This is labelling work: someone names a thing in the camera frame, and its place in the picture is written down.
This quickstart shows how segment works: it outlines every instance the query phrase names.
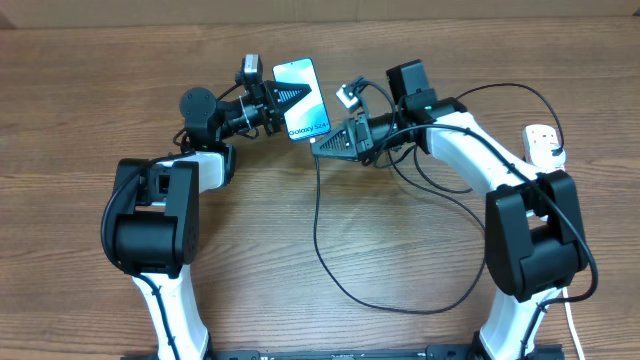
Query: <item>cable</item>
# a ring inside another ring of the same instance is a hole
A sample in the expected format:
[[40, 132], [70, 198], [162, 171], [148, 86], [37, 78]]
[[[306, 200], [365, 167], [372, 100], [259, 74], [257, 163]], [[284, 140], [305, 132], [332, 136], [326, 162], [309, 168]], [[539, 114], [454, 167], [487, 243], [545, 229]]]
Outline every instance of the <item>cable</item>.
[[233, 90], [237, 89], [240, 87], [240, 84], [235, 84], [232, 87], [230, 87], [229, 89], [227, 89], [227, 91], [223, 92], [222, 95], [218, 96], [216, 98], [216, 100], [220, 101], [222, 99], [224, 99], [225, 96], [229, 95]]
[[[572, 297], [569, 297], [569, 298], [548, 299], [548, 300], [542, 301], [542, 302], [540, 302], [538, 304], [538, 307], [534, 311], [534, 314], [533, 314], [533, 316], [531, 318], [531, 321], [529, 322], [529, 326], [527, 327], [527, 331], [525, 332], [524, 339], [522, 340], [522, 347], [521, 347], [521, 351], [520, 351], [520, 357], [522, 359], [524, 359], [524, 355], [525, 355], [525, 352], [526, 352], [526, 344], [529, 341], [529, 338], [531, 337], [531, 334], [533, 333], [533, 328], [535, 327], [535, 324], [538, 321], [538, 317], [540, 316], [540, 312], [543, 309], [545, 309], [547, 306], [549, 306], [551, 304], [555, 304], [555, 303], [583, 301], [583, 300], [586, 300], [586, 299], [590, 298], [595, 293], [596, 289], [598, 288], [598, 280], [599, 280], [598, 268], [597, 268], [597, 265], [596, 265], [596, 261], [593, 258], [593, 254], [591, 253], [591, 249], [589, 249], [589, 246], [587, 245], [587, 243], [584, 240], [584, 238], [582, 237], [582, 235], [578, 232], [578, 230], [576, 230], [576, 228], [573, 226], [573, 224], [571, 224], [571, 222], [569, 221], [569, 219], [567, 219], [566, 215], [562, 212], [562, 210], [560, 210], [560, 208], [558, 208], [558, 205], [556, 205], [556, 203], [553, 202], [553, 200], [551, 200], [549, 198], [549, 196], [547, 196], [547, 194], [545, 194], [545, 192], [542, 191], [540, 189], [540, 187], [536, 183], [534, 183], [528, 177], [526, 177], [523, 173], [521, 173], [520, 170], [518, 170], [518, 168], [515, 165], [509, 163], [509, 161], [493, 145], [491, 145], [491, 143], [489, 141], [487, 141], [487, 139], [485, 139], [484, 137], [482, 137], [482, 136], [478, 135], [477, 133], [471, 131], [471, 129], [468, 129], [468, 128], [464, 129], [464, 128], [461, 128], [461, 127], [451, 126], [451, 125], [444, 125], [444, 124], [426, 124], [426, 125], [412, 126], [412, 127], [406, 128], [406, 129], [402, 129], [402, 130], [400, 130], [400, 131], [398, 131], [398, 132], [386, 137], [382, 141], [382, 143], [381, 143], [379, 148], [383, 149], [384, 146], [386, 145], [386, 143], [390, 139], [395, 137], [395, 136], [398, 136], [400, 134], [403, 134], [403, 133], [406, 133], [406, 132], [409, 132], [409, 131], [414, 131], [414, 130], [419, 130], [419, 129], [428, 129], [428, 128], [459, 131], [459, 132], [464, 133], [467, 136], [471, 136], [474, 139], [478, 140], [498, 160], [500, 160], [500, 162], [502, 162], [502, 164], [506, 168], [508, 168], [509, 171], [511, 171], [514, 175], [519, 177], [525, 184], [527, 184], [529, 187], [531, 187], [531, 189], [533, 189], [533, 191], [536, 192], [536, 194], [547, 205], [548, 210], [551, 210], [551, 212], [553, 214], [555, 214], [560, 219], [560, 221], [563, 222], [569, 228], [569, 230], [573, 233], [573, 235], [578, 240], [578, 245], [585, 252], [585, 254], [587, 256], [589, 267], [591, 268], [591, 286], [582, 295], [572, 296]], [[377, 155], [376, 155], [376, 159], [379, 158], [380, 155], [381, 155], [380, 151], [378, 151]]]
[[[360, 299], [358, 299], [357, 297], [351, 295], [338, 281], [338, 279], [336, 279], [336, 277], [333, 275], [333, 273], [331, 272], [331, 270], [329, 270], [329, 268], [327, 267], [327, 264], [325, 264], [324, 260], [322, 259], [322, 255], [320, 254], [320, 249], [318, 248], [318, 215], [320, 213], [320, 161], [318, 159], [318, 157], [315, 157], [315, 163], [316, 163], [316, 212], [315, 212], [315, 216], [314, 216], [314, 220], [313, 220], [313, 245], [316, 249], [316, 255], [318, 256], [318, 260], [320, 260], [320, 264], [322, 264], [322, 267], [324, 268], [324, 270], [327, 272], [327, 274], [329, 275], [329, 277], [331, 277], [331, 280], [333, 280], [333, 282], [338, 286], [338, 288], [340, 290], [342, 290], [342, 292], [347, 295], [349, 298], [351, 298], [351, 300], [357, 302], [360, 305], [372, 308], [372, 309], [377, 309], [377, 310], [383, 310], [383, 311], [389, 311], [389, 312], [394, 312], [394, 313], [400, 313], [400, 314], [411, 314], [411, 315], [432, 315], [432, 314], [439, 314], [439, 313], [443, 313], [445, 311], [449, 311], [453, 308], [455, 308], [456, 306], [458, 306], [460, 303], [462, 303], [471, 293], [471, 291], [473, 290], [473, 288], [476, 286], [476, 284], [478, 283], [478, 280], [480, 279], [480, 276], [482, 275], [482, 271], [484, 270], [484, 266], [485, 266], [485, 262], [484, 262], [484, 258], [482, 261], [482, 265], [480, 266], [480, 271], [478, 272], [478, 275], [476, 275], [475, 280], [473, 281], [473, 283], [471, 284], [471, 286], [469, 287], [469, 289], [467, 290], [467, 292], [462, 295], [462, 297], [460, 299], [458, 299], [458, 301], [456, 301], [455, 303], [440, 308], [440, 309], [435, 309], [435, 310], [409, 310], [409, 309], [398, 309], [398, 308], [392, 308], [392, 307], [387, 307], [387, 306], [379, 306], [379, 305], [373, 305], [373, 304], [369, 304], [367, 302], [364, 302]], [[430, 189], [423, 189], [425, 191], [428, 192], [433, 192], [433, 190]], [[457, 201], [456, 199], [453, 199], [447, 195], [444, 194], [440, 194], [437, 192], [436, 193], [438, 196], [442, 196], [445, 199], [451, 200], [454, 203], [458, 204], [459, 206], [461, 206], [463, 209], [465, 209], [467, 212], [469, 212], [471, 214], [471, 216], [473, 216], [473, 218], [478, 222], [478, 224], [480, 225], [480, 227], [484, 230], [484, 224], [482, 224], [482, 221], [480, 221], [480, 219], [478, 219], [478, 217], [473, 214], [473, 212], [471, 212], [471, 210], [469, 208], [467, 208], [466, 206], [464, 206], [464, 204], [460, 203], [459, 201]]]
[[[180, 129], [180, 131], [178, 131], [172, 139], [173, 145], [176, 145], [180, 148], [181, 154], [184, 154], [191, 148], [191, 144], [187, 141], [188, 134], [186, 131], [187, 128]], [[180, 142], [178, 142], [178, 138], [180, 137], [180, 135], [182, 135], [182, 139], [180, 140]]]
[[109, 218], [109, 214], [111, 213], [111, 208], [113, 207], [113, 203], [120, 196], [123, 189], [136, 177], [136, 175], [139, 175], [142, 171], [148, 168], [151, 168], [151, 166], [159, 162], [176, 160], [183, 157], [191, 156], [193, 154], [195, 154], [195, 151], [185, 152], [183, 154], [178, 154], [178, 155], [169, 155], [169, 156], [164, 156], [164, 157], [159, 157], [156, 159], [149, 160], [144, 164], [138, 166], [134, 171], [132, 171], [122, 182], [120, 182], [118, 187], [113, 191], [111, 198], [109, 198], [109, 202], [107, 202], [107, 206], [104, 208], [104, 213], [102, 214], [102, 226], [100, 228], [100, 237], [102, 240], [102, 247], [104, 248], [105, 255], [107, 255], [107, 258], [109, 259], [109, 261], [111, 261], [111, 263], [121, 271], [127, 273], [126, 271], [124, 271], [124, 269], [120, 265], [120, 262], [113, 256], [113, 254], [110, 251], [107, 250], [109, 249], [109, 246], [107, 245], [107, 219]]
[[255, 140], [258, 138], [258, 136], [260, 136], [260, 130], [258, 130], [258, 128], [253, 128], [253, 130], [256, 131], [253, 135], [249, 135], [249, 134], [241, 134], [241, 135], [246, 137], [247, 139]]
[[531, 91], [532, 93], [534, 93], [536, 96], [538, 96], [540, 98], [540, 100], [542, 100], [542, 102], [544, 102], [544, 104], [547, 106], [547, 109], [549, 109], [549, 112], [551, 112], [551, 115], [553, 116], [553, 119], [556, 121], [556, 125], [558, 126], [558, 132], [560, 133], [560, 147], [555, 149], [555, 150], [553, 150], [553, 155], [554, 156], [558, 156], [558, 155], [562, 154], [562, 150], [564, 149], [564, 133], [562, 132], [562, 126], [560, 125], [560, 119], [558, 119], [558, 115], [556, 114], [555, 110], [553, 110], [553, 107], [551, 106], [551, 103], [549, 103], [549, 101], [544, 96], [542, 96], [542, 94], [540, 94], [537, 90], [535, 90], [534, 88], [529, 87], [527, 85], [517, 84], [517, 83], [489, 84], [489, 85], [484, 85], [484, 86], [480, 86], [480, 87], [477, 87], [477, 88], [473, 88], [471, 90], [467, 90], [467, 91], [463, 92], [462, 94], [458, 95], [456, 97], [456, 100], [460, 100], [465, 95], [471, 94], [472, 92], [476, 92], [478, 90], [488, 89], [488, 88], [492, 88], [492, 87], [502, 87], [502, 86], [513, 86], [513, 87], [519, 87], [519, 88], [527, 89], [527, 90]]
[[[396, 116], [397, 116], [397, 110], [396, 110], [396, 105], [393, 103], [393, 100], [391, 99], [391, 96], [389, 95], [389, 93], [380, 85], [378, 85], [377, 83], [373, 82], [373, 81], [369, 81], [369, 80], [365, 80], [365, 79], [361, 79], [358, 82], [356, 82], [356, 87], [354, 89], [354, 96], [356, 96], [356, 98], [358, 100], [360, 100], [360, 103], [363, 104], [364, 109], [365, 109], [365, 114], [368, 114], [369, 111], [366, 109], [366, 103], [363, 101], [363, 99], [360, 97], [360, 95], [358, 94], [358, 88], [362, 87], [362, 89], [364, 90], [365, 87], [367, 86], [372, 86], [374, 87], [376, 90], [378, 90], [384, 97], [385, 99], [387, 99], [387, 102], [389, 103], [389, 106], [391, 106], [391, 126], [389, 127], [389, 131], [387, 131], [387, 135], [385, 137], [388, 137], [389, 135], [391, 135], [391, 132], [393, 131], [394, 126], [396, 125]], [[371, 165], [372, 161], [369, 161], [367, 159], [362, 161], [362, 166], [369, 166]], [[373, 162], [373, 166], [375, 168], [378, 169], [383, 169], [385, 167], [389, 167], [390, 165], [385, 165], [383, 167], [379, 167], [377, 162]]]
[[466, 190], [452, 190], [452, 189], [446, 188], [444, 186], [440, 186], [435, 181], [431, 180], [427, 176], [427, 174], [425, 174], [424, 171], [422, 171], [422, 168], [420, 167], [420, 163], [418, 162], [418, 147], [417, 146], [413, 150], [413, 163], [416, 165], [416, 170], [418, 170], [418, 173], [420, 173], [420, 176], [422, 176], [423, 179], [427, 180], [427, 182], [429, 184], [431, 184], [431, 186], [433, 186], [434, 188], [436, 188], [438, 190], [442, 190], [444, 192], [448, 192], [448, 193], [452, 193], [452, 194], [466, 194], [466, 193], [470, 193], [471, 191], [473, 191], [472, 188], [468, 188]]
[[142, 274], [133, 275], [133, 277], [144, 281], [151, 288], [151, 294], [156, 297], [156, 301], [158, 302], [158, 309], [160, 309], [160, 317], [162, 318], [162, 326], [164, 327], [164, 332], [167, 334], [167, 340], [169, 341], [169, 345], [171, 346], [171, 350], [173, 351], [173, 356], [175, 357], [175, 360], [180, 360], [178, 347], [176, 346], [173, 335], [171, 335], [171, 328], [169, 328], [167, 311], [164, 308], [164, 302], [162, 301], [162, 296], [160, 295], [160, 289], [156, 286], [156, 284], [153, 283], [153, 281], [151, 281], [151, 279]]
[[[402, 153], [402, 156], [400, 156], [398, 158], [398, 160], [395, 160], [393, 162], [390, 162], [389, 164], [386, 165], [382, 165], [382, 166], [378, 166], [378, 169], [386, 169], [388, 167], [391, 166], [396, 166], [397, 164], [399, 164], [400, 162], [402, 162], [402, 160], [404, 160], [407, 156], [409, 156], [409, 153], [411, 152], [411, 150], [413, 150], [413, 146], [408, 148], [407, 150], [404, 151], [404, 153]], [[389, 155], [389, 159], [391, 159], [391, 153], [387, 150], [387, 154]]]
[[[566, 287], [562, 288], [562, 296], [565, 298], [569, 297], [569, 292], [567, 291]], [[567, 324], [569, 325], [569, 331], [571, 332], [571, 338], [573, 339], [573, 343], [576, 346], [576, 352], [578, 353], [578, 360], [584, 360], [584, 352], [582, 351], [580, 338], [578, 337], [576, 326], [573, 323], [573, 315], [571, 314], [571, 304], [569, 304], [568, 302], [564, 303], [564, 311], [567, 314]]]

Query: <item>black cable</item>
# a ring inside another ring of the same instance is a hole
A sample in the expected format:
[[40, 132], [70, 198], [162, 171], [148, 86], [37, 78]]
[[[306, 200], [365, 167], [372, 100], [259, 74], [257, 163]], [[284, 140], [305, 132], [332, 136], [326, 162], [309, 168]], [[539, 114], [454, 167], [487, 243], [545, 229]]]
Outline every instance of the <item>black cable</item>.
[[360, 106], [362, 106], [362, 111], [364, 111], [365, 116], [369, 116], [369, 106], [367, 105], [367, 101], [360, 95], [357, 91], [353, 93], [353, 97], [358, 99], [360, 102]]
[[182, 147], [182, 142], [178, 142], [178, 138], [180, 137], [180, 135], [184, 134], [186, 131], [187, 131], [187, 128], [182, 128], [175, 135], [173, 135], [173, 139], [172, 139], [173, 145]]
[[[408, 309], [398, 309], [398, 308], [392, 308], [392, 307], [387, 307], [387, 306], [379, 306], [379, 305], [373, 305], [373, 304], [369, 304], [367, 302], [364, 302], [360, 299], [358, 299], [357, 297], [351, 295], [338, 281], [338, 279], [336, 279], [336, 277], [333, 275], [333, 273], [331, 272], [331, 270], [329, 270], [329, 268], [327, 267], [327, 264], [325, 264], [324, 260], [322, 259], [322, 255], [320, 254], [320, 249], [318, 248], [318, 214], [320, 213], [320, 161], [318, 159], [318, 157], [315, 157], [315, 162], [316, 162], [316, 212], [315, 212], [315, 216], [314, 216], [314, 220], [313, 220], [313, 245], [316, 249], [316, 255], [318, 256], [318, 260], [320, 260], [320, 264], [322, 264], [322, 267], [324, 268], [324, 270], [327, 272], [327, 274], [329, 275], [329, 277], [331, 277], [331, 280], [333, 280], [333, 282], [338, 286], [338, 288], [340, 290], [342, 290], [342, 292], [347, 295], [349, 298], [351, 298], [351, 300], [357, 302], [360, 305], [372, 308], [372, 309], [377, 309], [377, 310], [383, 310], [383, 311], [390, 311], [390, 312], [395, 312], [395, 313], [400, 313], [400, 314], [411, 314], [411, 315], [432, 315], [432, 314], [439, 314], [439, 313], [443, 313], [445, 311], [449, 311], [453, 308], [455, 308], [456, 306], [458, 306], [460, 303], [462, 303], [471, 293], [471, 291], [473, 290], [473, 288], [476, 286], [476, 284], [478, 283], [478, 280], [480, 279], [480, 276], [482, 275], [482, 271], [484, 270], [484, 266], [485, 266], [485, 262], [484, 259], [482, 261], [482, 266], [480, 266], [480, 271], [478, 272], [478, 275], [476, 276], [476, 279], [473, 281], [473, 283], [471, 284], [471, 287], [467, 290], [467, 292], [462, 295], [462, 297], [460, 299], [458, 299], [458, 301], [456, 301], [455, 303], [440, 308], [440, 309], [435, 309], [435, 310], [408, 310]], [[429, 189], [424, 189], [425, 191], [428, 192], [434, 192], [433, 190], [429, 190]], [[482, 224], [482, 221], [480, 221], [480, 219], [478, 219], [477, 216], [475, 216], [475, 214], [473, 214], [473, 212], [471, 212], [471, 210], [469, 208], [467, 208], [466, 206], [464, 206], [464, 204], [460, 203], [459, 201], [457, 201], [456, 199], [453, 199], [447, 195], [444, 194], [440, 194], [437, 192], [436, 193], [438, 196], [442, 196], [445, 199], [451, 200], [454, 203], [458, 204], [459, 206], [461, 206], [463, 209], [465, 209], [467, 212], [469, 212], [471, 214], [471, 216], [473, 216], [473, 218], [478, 222], [478, 224], [480, 225], [480, 227], [482, 227], [482, 229], [484, 230], [484, 225]]]
[[[389, 136], [389, 135], [391, 135], [391, 132], [393, 131], [394, 126], [396, 125], [396, 116], [397, 116], [396, 105], [393, 103], [393, 100], [391, 99], [391, 96], [389, 95], [389, 93], [382, 86], [380, 86], [379, 84], [377, 84], [377, 83], [375, 83], [373, 81], [362, 79], [362, 80], [360, 80], [360, 81], [358, 81], [356, 83], [356, 86], [355, 86], [355, 89], [354, 89], [354, 96], [356, 96], [356, 98], [358, 100], [360, 100], [360, 103], [363, 104], [363, 106], [366, 107], [366, 103], [363, 101], [363, 99], [358, 94], [358, 89], [360, 87], [362, 87], [364, 89], [367, 86], [372, 86], [373, 88], [378, 90], [384, 96], [384, 98], [387, 99], [387, 102], [389, 103], [389, 106], [391, 107], [391, 114], [392, 114], [391, 115], [391, 126], [389, 127], [389, 131], [387, 131], [387, 135], [386, 135], [386, 136]], [[375, 151], [375, 147], [372, 148], [369, 152], [373, 152], [373, 151]], [[369, 165], [371, 165], [371, 163], [372, 163], [372, 161], [369, 161], [368, 159], [365, 159], [365, 160], [362, 161], [362, 165], [363, 166], [369, 166]], [[379, 169], [380, 168], [389, 167], [389, 165], [385, 165], [383, 167], [379, 167], [377, 163], [374, 163], [373, 166], [376, 167], [376, 168], [379, 168]]]
[[[386, 165], [382, 165], [382, 166], [378, 166], [378, 169], [386, 169], [388, 167], [391, 166], [395, 166], [396, 164], [399, 164], [400, 162], [402, 162], [402, 160], [404, 160], [407, 156], [409, 156], [409, 153], [411, 152], [411, 150], [413, 150], [413, 147], [408, 148], [407, 150], [404, 151], [404, 153], [402, 153], [402, 156], [400, 156], [398, 158], [398, 160], [395, 160], [394, 162], [391, 162], [389, 164]], [[389, 158], [391, 158], [391, 153], [387, 150], [387, 154], [389, 154]]]
[[564, 133], [562, 132], [562, 126], [560, 125], [560, 119], [558, 119], [558, 115], [556, 114], [555, 110], [553, 110], [553, 107], [551, 106], [551, 103], [549, 103], [549, 101], [544, 96], [542, 96], [542, 94], [540, 94], [537, 90], [535, 90], [534, 88], [529, 87], [527, 85], [517, 84], [517, 83], [489, 84], [489, 85], [479, 86], [479, 87], [473, 88], [471, 90], [467, 90], [467, 91], [463, 92], [462, 94], [458, 95], [456, 97], [456, 100], [460, 100], [463, 96], [471, 94], [472, 92], [476, 92], [478, 90], [488, 89], [488, 88], [492, 88], [492, 87], [502, 87], [502, 86], [513, 86], [513, 87], [519, 87], [519, 88], [523, 88], [523, 89], [529, 90], [532, 93], [534, 93], [537, 97], [539, 97], [540, 100], [542, 100], [542, 102], [544, 102], [544, 104], [547, 106], [547, 109], [549, 109], [549, 112], [553, 116], [553, 119], [556, 121], [556, 125], [558, 126], [558, 133], [560, 133], [560, 147], [552, 151], [553, 155], [554, 156], [558, 156], [558, 155], [562, 154], [562, 151], [564, 149]]
[[169, 327], [167, 311], [164, 308], [164, 302], [162, 301], [162, 296], [160, 295], [160, 289], [156, 286], [156, 284], [153, 283], [153, 281], [151, 281], [151, 279], [142, 274], [133, 275], [133, 277], [144, 281], [151, 288], [151, 294], [156, 297], [156, 301], [158, 302], [158, 309], [160, 309], [160, 317], [162, 318], [162, 326], [164, 327], [164, 332], [167, 334], [167, 340], [169, 341], [169, 345], [171, 346], [171, 350], [173, 351], [173, 356], [176, 360], [180, 360], [178, 347], [176, 346], [176, 341], [171, 334], [171, 328]]
[[466, 193], [470, 193], [473, 191], [472, 188], [468, 188], [466, 190], [452, 190], [449, 188], [446, 188], [444, 186], [438, 185], [435, 181], [431, 180], [431, 178], [429, 178], [427, 176], [427, 174], [424, 173], [424, 171], [422, 171], [422, 168], [420, 167], [420, 163], [418, 162], [418, 147], [415, 146], [414, 150], [413, 150], [413, 163], [416, 165], [416, 170], [418, 170], [418, 173], [420, 174], [420, 176], [422, 176], [423, 179], [427, 180], [427, 182], [429, 184], [431, 184], [431, 186], [433, 186], [434, 188], [438, 189], [438, 190], [442, 190], [444, 192], [448, 192], [448, 193], [452, 193], [452, 194], [466, 194]]
[[[521, 358], [524, 359], [524, 353], [526, 351], [526, 344], [529, 341], [529, 338], [531, 337], [531, 334], [533, 333], [533, 328], [535, 327], [535, 324], [538, 321], [538, 317], [540, 316], [540, 312], [543, 309], [545, 309], [546, 306], [551, 305], [551, 304], [556, 304], [556, 303], [564, 303], [564, 302], [573, 303], [573, 302], [578, 302], [578, 301], [584, 301], [584, 300], [590, 298], [595, 293], [596, 289], [598, 288], [598, 281], [599, 281], [598, 268], [597, 268], [597, 265], [596, 265], [596, 261], [593, 258], [593, 254], [591, 253], [591, 249], [589, 249], [589, 246], [587, 245], [587, 243], [584, 240], [584, 238], [582, 237], [582, 235], [578, 232], [578, 230], [576, 230], [576, 228], [573, 226], [573, 224], [571, 224], [569, 219], [567, 219], [567, 217], [560, 210], [560, 208], [558, 208], [558, 206], [553, 202], [553, 200], [551, 200], [549, 198], [549, 196], [547, 196], [547, 194], [545, 194], [545, 192], [542, 191], [542, 189], [540, 189], [540, 187], [535, 182], [531, 181], [522, 172], [520, 172], [520, 170], [518, 170], [518, 168], [515, 165], [509, 163], [509, 161], [493, 145], [491, 145], [491, 143], [489, 141], [487, 141], [487, 139], [485, 139], [484, 137], [482, 137], [482, 136], [478, 135], [477, 133], [471, 131], [471, 129], [468, 129], [468, 128], [464, 129], [464, 128], [457, 127], [457, 126], [443, 125], [443, 124], [417, 125], [417, 126], [413, 126], [413, 127], [410, 127], [410, 128], [402, 129], [402, 130], [392, 134], [391, 136], [388, 136], [387, 138], [385, 138], [382, 141], [382, 144], [381, 144], [380, 148], [381, 149], [384, 148], [384, 145], [391, 138], [393, 138], [395, 136], [398, 136], [400, 134], [403, 134], [403, 133], [409, 132], [409, 131], [414, 131], [414, 130], [418, 130], [418, 129], [428, 129], [428, 128], [459, 131], [459, 132], [464, 133], [467, 136], [471, 136], [474, 139], [478, 140], [498, 160], [500, 160], [500, 162], [505, 167], [507, 167], [509, 169], [509, 171], [511, 171], [514, 175], [519, 177], [525, 184], [527, 184], [529, 187], [531, 187], [536, 192], [536, 194], [542, 199], [542, 201], [544, 201], [545, 205], [547, 205], [547, 207], [551, 210], [551, 212], [553, 214], [555, 214], [558, 218], [560, 218], [560, 220], [573, 233], [573, 235], [578, 240], [578, 245], [585, 252], [585, 254], [587, 256], [587, 259], [588, 259], [588, 262], [589, 262], [589, 267], [591, 268], [591, 286], [582, 295], [572, 296], [572, 297], [569, 297], [569, 298], [559, 297], [559, 298], [554, 298], [554, 299], [548, 299], [548, 300], [542, 301], [540, 304], [538, 304], [538, 307], [536, 308], [536, 311], [534, 312], [534, 315], [531, 318], [531, 321], [530, 321], [529, 326], [527, 328], [527, 332], [525, 333], [524, 339], [522, 340]], [[381, 153], [380, 153], [380, 151], [378, 151], [378, 153], [376, 155], [376, 158], [379, 158], [380, 155], [381, 155]]]
[[189, 135], [185, 133], [182, 135], [182, 140], [180, 140], [180, 153], [184, 154], [185, 152], [191, 150], [191, 143], [187, 141]]
[[229, 89], [227, 89], [227, 91], [223, 92], [222, 95], [218, 96], [216, 98], [216, 100], [222, 100], [224, 99], [225, 96], [229, 95], [233, 90], [237, 89], [240, 87], [240, 84], [235, 84], [232, 87], [230, 87]]
[[247, 139], [250, 140], [255, 140], [258, 138], [258, 136], [260, 136], [260, 130], [258, 130], [258, 128], [253, 128], [253, 130], [255, 130], [256, 132], [253, 135], [249, 135], [249, 134], [242, 134], [242, 136], [246, 137]]

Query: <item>wooden table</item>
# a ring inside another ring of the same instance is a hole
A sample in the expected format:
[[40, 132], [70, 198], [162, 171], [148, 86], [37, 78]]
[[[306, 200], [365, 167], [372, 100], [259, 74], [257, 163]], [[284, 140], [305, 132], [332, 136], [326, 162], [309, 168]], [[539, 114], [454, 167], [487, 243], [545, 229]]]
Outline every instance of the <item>wooden table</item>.
[[[313, 58], [330, 117], [332, 96], [363, 74], [424, 61], [441, 97], [515, 81], [541, 91], [566, 133], [568, 170], [601, 285], [574, 306], [589, 358], [636, 359], [640, 347], [640, 19], [514, 19], [183, 26], [0, 32], [0, 358], [117, 359], [151, 353], [156, 338], [131, 279], [105, 258], [98, 231], [124, 157], [175, 151], [178, 101], [193, 86], [220, 94], [246, 53], [273, 65]], [[367, 91], [374, 113], [383, 98]], [[522, 128], [551, 124], [521, 89], [465, 104], [489, 133], [522, 154]], [[284, 134], [233, 139], [233, 183], [201, 197], [193, 281], [218, 350], [420, 348], [468, 343], [486, 320], [488, 274], [458, 308], [405, 316], [345, 297], [313, 251], [315, 170]], [[420, 156], [438, 182], [451, 170]], [[402, 169], [418, 177], [411, 161]], [[320, 247], [353, 294], [430, 309], [455, 301], [483, 256], [482, 234], [455, 205], [388, 170], [323, 160]], [[480, 216], [481, 199], [458, 196]], [[588, 272], [571, 292], [588, 286]], [[537, 340], [573, 345], [561, 306]]]

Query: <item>phone screen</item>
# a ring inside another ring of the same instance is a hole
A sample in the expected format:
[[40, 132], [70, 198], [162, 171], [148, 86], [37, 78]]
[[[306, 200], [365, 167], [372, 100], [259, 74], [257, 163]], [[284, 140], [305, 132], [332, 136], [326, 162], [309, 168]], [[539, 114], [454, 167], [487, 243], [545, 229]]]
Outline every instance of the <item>phone screen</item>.
[[277, 82], [308, 84], [311, 87], [311, 92], [284, 114], [291, 140], [302, 140], [331, 131], [329, 116], [311, 59], [276, 65], [273, 67], [273, 78]]

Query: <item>black bracket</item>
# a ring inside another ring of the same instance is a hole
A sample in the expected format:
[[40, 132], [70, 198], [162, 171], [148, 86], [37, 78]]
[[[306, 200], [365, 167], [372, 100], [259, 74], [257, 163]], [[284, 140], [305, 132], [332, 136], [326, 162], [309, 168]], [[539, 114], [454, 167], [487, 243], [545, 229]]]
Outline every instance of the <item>black bracket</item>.
[[[426, 360], [491, 360], [474, 353], [469, 345], [431, 345], [425, 354]], [[564, 360], [562, 345], [536, 346], [526, 360]]]
[[274, 127], [264, 125], [267, 135], [279, 132], [284, 113], [311, 93], [309, 84], [288, 84], [271, 80], [264, 82], [264, 89], [269, 116], [273, 120], [269, 124]]
[[[118, 164], [114, 191], [144, 159], [123, 159]], [[130, 275], [165, 273], [176, 278], [182, 265], [190, 264], [199, 238], [198, 164], [175, 161], [145, 168], [126, 184], [108, 212], [105, 253]], [[136, 207], [163, 202], [164, 212]]]
[[[578, 195], [564, 171], [539, 174], [536, 183], [584, 238]], [[547, 215], [547, 224], [529, 229], [527, 211]], [[485, 254], [491, 277], [502, 292], [523, 302], [551, 287], [571, 284], [587, 266], [578, 239], [527, 184], [500, 186], [486, 197]]]

